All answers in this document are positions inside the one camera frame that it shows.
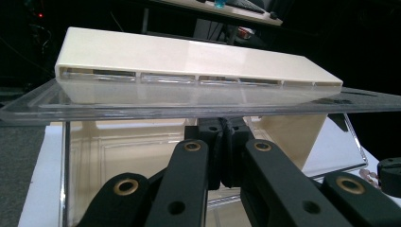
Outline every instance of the transparent lid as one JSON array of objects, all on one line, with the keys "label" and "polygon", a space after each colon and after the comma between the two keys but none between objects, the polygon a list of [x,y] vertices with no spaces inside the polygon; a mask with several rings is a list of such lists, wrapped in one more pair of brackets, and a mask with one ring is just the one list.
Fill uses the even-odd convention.
[{"label": "transparent lid", "polygon": [[0,110],[4,121],[199,118],[401,111],[401,96],[339,86],[52,79]]}]

